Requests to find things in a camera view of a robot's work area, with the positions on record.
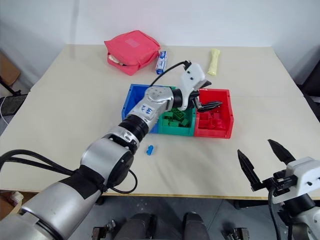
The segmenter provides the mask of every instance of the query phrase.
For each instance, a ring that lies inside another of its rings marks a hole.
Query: floor
[[[3,118],[6,120],[7,123],[10,123],[10,121],[12,120],[13,117],[14,116],[4,116]],[[5,121],[2,118],[0,118],[0,136],[4,132],[6,127],[7,127],[7,124],[5,123]]]
[[[154,239],[182,239],[182,220],[186,212],[198,213],[211,240],[224,240],[222,232],[248,228],[251,240],[275,240],[276,234],[268,207],[255,206],[237,210],[232,200],[186,197],[108,196],[102,205],[95,205],[76,229],[70,240],[90,240],[93,227],[102,227],[111,220],[119,226],[136,213],[158,216]],[[277,218],[283,240],[287,227]],[[109,234],[106,240],[112,239]]]

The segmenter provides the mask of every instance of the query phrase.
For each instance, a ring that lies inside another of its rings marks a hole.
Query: plastic bin
[[[140,100],[144,97],[145,91],[147,90],[148,87],[149,85],[145,85],[145,84],[131,84],[128,94],[126,96],[126,100],[124,102],[122,111],[121,111],[122,120],[125,119],[125,117],[131,111],[131,109],[133,109],[134,106],[138,102],[140,102]],[[158,125],[159,123],[157,122],[154,125],[154,127],[151,129],[150,133],[157,134]]]
[[[229,90],[202,88],[199,100],[202,104],[221,101],[222,105],[211,111],[196,112],[194,136],[229,139],[234,124]]]
[[[182,136],[193,136],[195,132],[196,123],[196,109],[187,109],[184,111],[185,118],[188,119],[188,127],[183,126],[166,126],[164,125],[165,117],[162,114],[158,121],[158,133],[159,134],[171,134],[171,135],[182,135]]]

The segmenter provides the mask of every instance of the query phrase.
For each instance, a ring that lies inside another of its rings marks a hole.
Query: silver robot arm segment
[[[75,173],[56,182],[24,204],[19,214],[0,222],[6,240],[68,239],[107,189],[127,176],[134,154],[159,116],[172,108],[185,110],[190,94],[208,85],[198,64],[182,75],[180,89],[149,87],[126,119],[83,153]]]

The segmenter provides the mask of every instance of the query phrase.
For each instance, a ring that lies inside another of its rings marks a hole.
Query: red bin
[[[199,100],[202,104],[213,101],[222,104],[211,111],[196,112],[194,136],[229,139],[234,125],[229,90],[201,88]]]

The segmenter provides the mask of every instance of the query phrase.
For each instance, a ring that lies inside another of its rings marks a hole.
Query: green bin
[[[189,121],[189,127],[165,125],[163,124],[164,115],[162,114],[158,121],[158,134],[193,136],[196,124],[196,108],[187,109],[184,113],[185,118]]]

